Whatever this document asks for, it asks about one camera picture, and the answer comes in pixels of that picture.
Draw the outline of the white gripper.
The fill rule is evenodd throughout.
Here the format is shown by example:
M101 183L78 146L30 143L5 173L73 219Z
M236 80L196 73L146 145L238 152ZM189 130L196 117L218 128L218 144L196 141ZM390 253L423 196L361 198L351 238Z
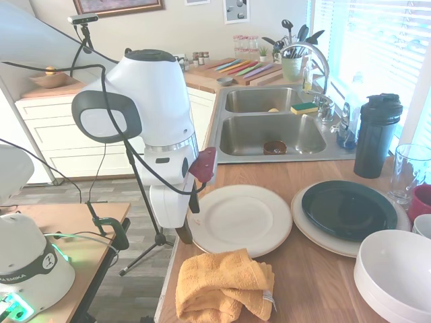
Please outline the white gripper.
M178 194L167 186L151 186L150 201L158 223L163 228L175 229L184 244L192 244L193 235L184 222L188 208L193 214L200 212L198 195Z

